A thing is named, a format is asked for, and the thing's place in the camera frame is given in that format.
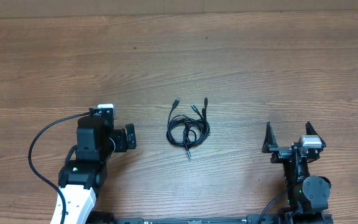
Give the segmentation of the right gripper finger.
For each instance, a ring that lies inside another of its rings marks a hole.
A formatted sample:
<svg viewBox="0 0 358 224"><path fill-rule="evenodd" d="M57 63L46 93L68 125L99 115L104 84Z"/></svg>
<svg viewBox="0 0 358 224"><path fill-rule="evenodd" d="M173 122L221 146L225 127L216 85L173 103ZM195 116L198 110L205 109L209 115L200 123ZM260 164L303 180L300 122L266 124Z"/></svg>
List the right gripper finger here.
<svg viewBox="0 0 358 224"><path fill-rule="evenodd" d="M262 146L263 153L272 153L276 151L278 148L278 144L273 133L272 125L270 121L266 125L265 139Z"/></svg>
<svg viewBox="0 0 358 224"><path fill-rule="evenodd" d="M326 147L325 141L319 136L319 134L315 131L314 127L312 126L312 124L309 121L305 124L305 128L306 128L307 135L317 135L319 137L319 140L322 143L321 147L322 148Z"/></svg>

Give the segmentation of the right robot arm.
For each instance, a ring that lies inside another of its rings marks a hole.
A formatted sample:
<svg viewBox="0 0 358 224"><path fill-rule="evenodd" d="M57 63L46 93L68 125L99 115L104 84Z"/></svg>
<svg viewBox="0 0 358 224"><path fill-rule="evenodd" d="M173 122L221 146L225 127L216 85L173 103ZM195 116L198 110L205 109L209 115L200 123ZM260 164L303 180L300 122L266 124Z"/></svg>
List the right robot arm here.
<svg viewBox="0 0 358 224"><path fill-rule="evenodd" d="M305 124L306 134L288 147L280 147L267 123L262 152L270 154L272 164L282 164L286 189L273 198L259 215L259 223L332 223L328 209L331 182L311 175L308 164L317 161L326 147L312 124Z"/></svg>

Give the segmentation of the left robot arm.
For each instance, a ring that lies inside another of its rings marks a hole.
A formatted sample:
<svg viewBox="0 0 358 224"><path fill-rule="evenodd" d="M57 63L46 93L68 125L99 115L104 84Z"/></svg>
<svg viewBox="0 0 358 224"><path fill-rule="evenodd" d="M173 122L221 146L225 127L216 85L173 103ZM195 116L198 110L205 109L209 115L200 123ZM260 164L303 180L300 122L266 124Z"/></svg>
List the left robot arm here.
<svg viewBox="0 0 358 224"><path fill-rule="evenodd" d="M62 195L57 197L51 223L85 223L108 176L108 160L115 152L136 148L134 125L114 129L111 118L85 116L78 120L77 144L58 175Z"/></svg>

